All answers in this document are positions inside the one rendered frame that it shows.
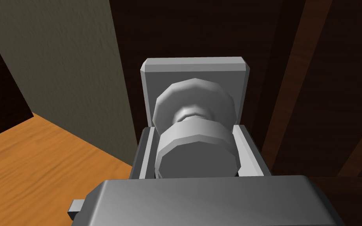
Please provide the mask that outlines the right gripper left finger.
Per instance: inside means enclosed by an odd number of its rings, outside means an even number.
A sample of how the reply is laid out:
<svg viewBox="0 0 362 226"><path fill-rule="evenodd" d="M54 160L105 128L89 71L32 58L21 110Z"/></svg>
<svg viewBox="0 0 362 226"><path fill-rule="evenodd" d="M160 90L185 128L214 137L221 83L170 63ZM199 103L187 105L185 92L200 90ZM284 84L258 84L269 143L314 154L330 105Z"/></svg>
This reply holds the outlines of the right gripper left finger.
<svg viewBox="0 0 362 226"><path fill-rule="evenodd" d="M154 179L156 161L156 131L143 129L129 179Z"/></svg>

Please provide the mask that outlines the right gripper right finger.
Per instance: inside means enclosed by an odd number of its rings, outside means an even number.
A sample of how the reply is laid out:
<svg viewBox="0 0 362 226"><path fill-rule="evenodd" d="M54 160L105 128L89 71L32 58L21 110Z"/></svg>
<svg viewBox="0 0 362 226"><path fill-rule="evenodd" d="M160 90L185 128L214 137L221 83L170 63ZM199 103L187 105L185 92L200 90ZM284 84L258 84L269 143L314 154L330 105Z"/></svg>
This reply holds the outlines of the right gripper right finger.
<svg viewBox="0 0 362 226"><path fill-rule="evenodd" d="M245 176L271 176L261 152L254 143L250 133L244 125L234 125L233 136L237 145L241 167L238 171L240 177Z"/></svg>

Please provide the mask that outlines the grey door knob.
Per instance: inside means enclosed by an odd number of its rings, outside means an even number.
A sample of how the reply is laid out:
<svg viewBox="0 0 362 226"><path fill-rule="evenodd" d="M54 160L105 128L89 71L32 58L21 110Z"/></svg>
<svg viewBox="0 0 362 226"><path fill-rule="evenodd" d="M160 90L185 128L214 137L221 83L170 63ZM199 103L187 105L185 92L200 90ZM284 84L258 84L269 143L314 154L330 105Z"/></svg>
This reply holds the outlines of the grey door knob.
<svg viewBox="0 0 362 226"><path fill-rule="evenodd" d="M242 57L148 58L140 72L156 178L250 175L239 128L250 72Z"/></svg>

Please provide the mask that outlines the dark brown wooden door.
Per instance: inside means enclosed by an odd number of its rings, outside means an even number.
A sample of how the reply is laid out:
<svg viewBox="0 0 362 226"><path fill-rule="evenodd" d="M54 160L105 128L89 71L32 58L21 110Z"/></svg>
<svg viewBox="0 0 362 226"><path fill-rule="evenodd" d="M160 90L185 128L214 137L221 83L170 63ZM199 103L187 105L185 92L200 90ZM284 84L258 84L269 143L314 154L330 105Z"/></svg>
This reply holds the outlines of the dark brown wooden door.
<svg viewBox="0 0 362 226"><path fill-rule="evenodd" d="M109 0L136 138L147 58L243 57L241 123L275 175L362 226L362 0Z"/></svg>

